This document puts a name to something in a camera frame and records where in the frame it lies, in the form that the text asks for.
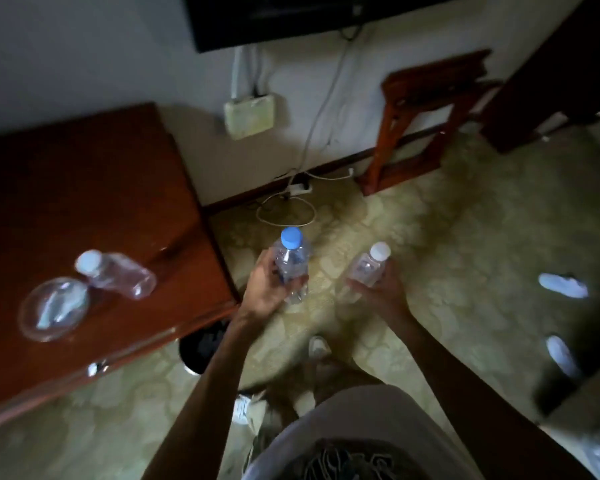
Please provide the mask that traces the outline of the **wooden luggage rack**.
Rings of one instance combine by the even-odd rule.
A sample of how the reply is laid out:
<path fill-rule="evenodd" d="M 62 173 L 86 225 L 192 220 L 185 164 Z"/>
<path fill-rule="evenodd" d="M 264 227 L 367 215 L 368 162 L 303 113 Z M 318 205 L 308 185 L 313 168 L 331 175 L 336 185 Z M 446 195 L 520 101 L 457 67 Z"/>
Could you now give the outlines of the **wooden luggage rack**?
<path fill-rule="evenodd" d="M 504 83 L 486 78 L 489 55 L 490 49 L 457 55 L 392 72 L 382 81 L 384 110 L 373 158 L 365 172 L 355 178 L 362 195 L 371 196 L 440 168 L 446 146 L 470 119 L 474 106 Z M 450 107 L 448 119 L 425 131 L 432 135 L 428 145 L 414 157 L 391 163 L 401 143 L 418 138 L 407 135 L 416 117 L 446 107 Z"/>

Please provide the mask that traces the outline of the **dark wooden cabinet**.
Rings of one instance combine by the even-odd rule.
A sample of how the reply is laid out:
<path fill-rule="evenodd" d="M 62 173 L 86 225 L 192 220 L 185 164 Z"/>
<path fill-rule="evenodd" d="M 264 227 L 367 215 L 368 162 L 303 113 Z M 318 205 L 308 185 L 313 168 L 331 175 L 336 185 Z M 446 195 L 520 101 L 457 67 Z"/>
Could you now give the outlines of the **dark wooden cabinet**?
<path fill-rule="evenodd" d="M 600 112 L 600 0 L 584 0 L 504 83 L 482 110 L 480 133 L 509 153 L 559 112 L 574 123 Z"/>

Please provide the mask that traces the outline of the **white slipper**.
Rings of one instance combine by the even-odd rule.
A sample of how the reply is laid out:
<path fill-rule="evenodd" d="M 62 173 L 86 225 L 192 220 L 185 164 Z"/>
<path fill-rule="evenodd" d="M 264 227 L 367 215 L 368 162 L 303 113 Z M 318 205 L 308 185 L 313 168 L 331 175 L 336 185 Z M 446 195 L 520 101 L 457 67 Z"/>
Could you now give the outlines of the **white slipper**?
<path fill-rule="evenodd" d="M 568 298 L 584 299 L 589 296 L 586 284 L 572 276 L 541 273 L 538 282 L 542 288 Z"/>
<path fill-rule="evenodd" d="M 557 335 L 551 335 L 546 339 L 545 343 L 550 358 L 560 371 L 572 380 L 572 382 L 582 382 L 585 377 L 584 373 L 565 341 Z"/>

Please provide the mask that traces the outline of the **brown wooden desk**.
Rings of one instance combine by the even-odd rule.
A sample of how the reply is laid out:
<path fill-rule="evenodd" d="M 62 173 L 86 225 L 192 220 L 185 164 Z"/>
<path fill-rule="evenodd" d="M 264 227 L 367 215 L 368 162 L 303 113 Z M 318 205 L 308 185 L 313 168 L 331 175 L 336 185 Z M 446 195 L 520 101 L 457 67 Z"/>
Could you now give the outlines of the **brown wooden desk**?
<path fill-rule="evenodd" d="M 122 253 L 157 276 L 139 301 L 91 290 L 82 322 L 36 342 L 18 310 L 40 284 L 80 279 L 87 250 Z M 176 142 L 155 104 L 0 136 L 0 426 L 239 306 Z"/>

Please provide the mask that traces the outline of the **cream wall junction box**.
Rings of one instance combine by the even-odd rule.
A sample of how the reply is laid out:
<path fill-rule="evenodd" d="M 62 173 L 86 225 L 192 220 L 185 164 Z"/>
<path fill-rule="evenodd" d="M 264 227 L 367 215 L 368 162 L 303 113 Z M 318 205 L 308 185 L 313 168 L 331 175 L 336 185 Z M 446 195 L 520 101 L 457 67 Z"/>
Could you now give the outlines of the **cream wall junction box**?
<path fill-rule="evenodd" d="M 275 97 L 248 97 L 224 104 L 224 125 L 228 136 L 238 141 L 270 130 L 275 124 Z"/>

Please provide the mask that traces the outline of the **white bed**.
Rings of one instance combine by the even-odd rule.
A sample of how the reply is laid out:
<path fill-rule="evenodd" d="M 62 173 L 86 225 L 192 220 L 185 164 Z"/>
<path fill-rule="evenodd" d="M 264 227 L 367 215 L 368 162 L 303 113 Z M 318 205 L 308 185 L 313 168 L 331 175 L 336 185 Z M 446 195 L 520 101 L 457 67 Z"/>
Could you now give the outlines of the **white bed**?
<path fill-rule="evenodd" d="M 600 480 L 600 370 L 542 420 L 539 427 Z"/>

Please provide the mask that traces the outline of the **person's left hand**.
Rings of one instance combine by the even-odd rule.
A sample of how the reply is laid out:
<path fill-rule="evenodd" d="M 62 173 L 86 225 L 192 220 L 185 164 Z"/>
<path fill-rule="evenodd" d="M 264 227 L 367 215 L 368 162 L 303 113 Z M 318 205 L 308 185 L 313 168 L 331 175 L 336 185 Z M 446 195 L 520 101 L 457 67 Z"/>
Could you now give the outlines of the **person's left hand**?
<path fill-rule="evenodd" d="M 239 310 L 233 321 L 264 324 L 293 293 L 304 288 L 309 275 L 284 281 L 275 263 L 275 249 L 261 252 L 249 275 Z"/>

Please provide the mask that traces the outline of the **small white cap bottle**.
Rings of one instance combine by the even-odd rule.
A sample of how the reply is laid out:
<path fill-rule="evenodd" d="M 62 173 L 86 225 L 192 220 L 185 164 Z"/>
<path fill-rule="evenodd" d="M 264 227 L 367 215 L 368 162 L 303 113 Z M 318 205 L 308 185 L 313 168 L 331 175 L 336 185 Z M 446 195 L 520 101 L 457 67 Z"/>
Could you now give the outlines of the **small white cap bottle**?
<path fill-rule="evenodd" d="M 347 278 L 367 287 L 373 287 L 382 277 L 391 253 L 387 243 L 383 241 L 374 243 L 368 252 L 363 252 L 353 259 Z"/>

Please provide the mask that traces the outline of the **black television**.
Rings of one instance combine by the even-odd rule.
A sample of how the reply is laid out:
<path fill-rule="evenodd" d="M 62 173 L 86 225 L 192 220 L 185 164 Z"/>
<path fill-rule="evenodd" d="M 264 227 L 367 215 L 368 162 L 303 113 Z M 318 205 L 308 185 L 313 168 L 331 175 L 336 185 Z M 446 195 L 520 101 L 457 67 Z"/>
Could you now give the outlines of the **black television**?
<path fill-rule="evenodd" d="M 452 0 L 183 0 L 199 53 L 307 36 Z"/>

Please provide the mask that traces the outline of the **person's white shoe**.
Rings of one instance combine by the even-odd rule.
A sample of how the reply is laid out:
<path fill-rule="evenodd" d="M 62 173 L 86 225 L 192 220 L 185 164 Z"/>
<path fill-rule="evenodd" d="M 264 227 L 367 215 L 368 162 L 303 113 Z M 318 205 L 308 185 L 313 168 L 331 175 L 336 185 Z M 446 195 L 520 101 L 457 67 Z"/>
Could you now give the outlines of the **person's white shoe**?
<path fill-rule="evenodd" d="M 232 423 L 247 426 L 256 435 L 262 427 L 266 412 L 265 392 L 252 396 L 238 395 L 233 406 Z"/>
<path fill-rule="evenodd" d="M 331 348 L 327 341 L 321 336 L 313 336 L 308 343 L 308 359 L 311 361 L 320 361 L 330 357 Z"/>

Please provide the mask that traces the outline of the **white printed shirt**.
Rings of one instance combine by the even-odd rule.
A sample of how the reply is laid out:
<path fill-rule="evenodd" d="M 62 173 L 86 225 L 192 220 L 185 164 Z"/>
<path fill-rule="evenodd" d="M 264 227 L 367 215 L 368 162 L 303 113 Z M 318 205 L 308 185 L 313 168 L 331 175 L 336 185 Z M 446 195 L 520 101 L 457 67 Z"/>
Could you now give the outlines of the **white printed shirt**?
<path fill-rule="evenodd" d="M 480 480 L 468 456 L 398 387 L 348 388 L 286 426 L 266 406 L 242 480 Z"/>

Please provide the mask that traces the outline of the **person's right forearm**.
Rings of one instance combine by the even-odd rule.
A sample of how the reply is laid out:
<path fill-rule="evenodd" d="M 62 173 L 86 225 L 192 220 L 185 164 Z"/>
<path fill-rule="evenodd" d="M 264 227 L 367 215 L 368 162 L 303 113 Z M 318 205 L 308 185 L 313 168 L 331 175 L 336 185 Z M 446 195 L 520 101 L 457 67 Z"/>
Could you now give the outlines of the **person's right forearm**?
<path fill-rule="evenodd" d="M 486 480 L 596 480 L 411 314 L 386 318 Z"/>

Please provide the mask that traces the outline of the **blue cap water bottle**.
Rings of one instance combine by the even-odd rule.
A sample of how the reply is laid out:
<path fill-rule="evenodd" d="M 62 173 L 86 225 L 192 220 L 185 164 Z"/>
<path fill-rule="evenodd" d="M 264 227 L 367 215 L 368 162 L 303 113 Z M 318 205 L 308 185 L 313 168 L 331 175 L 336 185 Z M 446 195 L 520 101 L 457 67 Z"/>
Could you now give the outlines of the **blue cap water bottle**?
<path fill-rule="evenodd" d="M 284 228 L 273 244 L 273 249 L 274 261 L 283 284 L 309 274 L 312 249 L 300 227 Z"/>

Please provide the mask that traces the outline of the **person's left forearm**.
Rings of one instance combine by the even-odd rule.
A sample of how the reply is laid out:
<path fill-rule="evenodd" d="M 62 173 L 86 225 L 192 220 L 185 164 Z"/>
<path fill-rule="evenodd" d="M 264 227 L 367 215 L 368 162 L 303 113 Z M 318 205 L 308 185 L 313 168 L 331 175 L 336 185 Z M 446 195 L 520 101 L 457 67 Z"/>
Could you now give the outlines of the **person's left forearm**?
<path fill-rule="evenodd" d="M 216 480 L 248 352 L 270 315 L 240 309 L 141 480 Z"/>

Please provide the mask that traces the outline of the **clear drinking glass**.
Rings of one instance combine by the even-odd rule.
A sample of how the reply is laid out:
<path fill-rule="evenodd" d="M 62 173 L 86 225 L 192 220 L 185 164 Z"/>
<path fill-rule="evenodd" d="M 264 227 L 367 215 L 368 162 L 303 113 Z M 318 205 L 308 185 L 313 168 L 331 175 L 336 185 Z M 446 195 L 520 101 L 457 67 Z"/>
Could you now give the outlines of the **clear drinking glass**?
<path fill-rule="evenodd" d="M 59 277 L 33 289 L 21 303 L 17 322 L 23 336 L 50 342 L 75 329 L 87 314 L 89 288 L 83 281 Z"/>

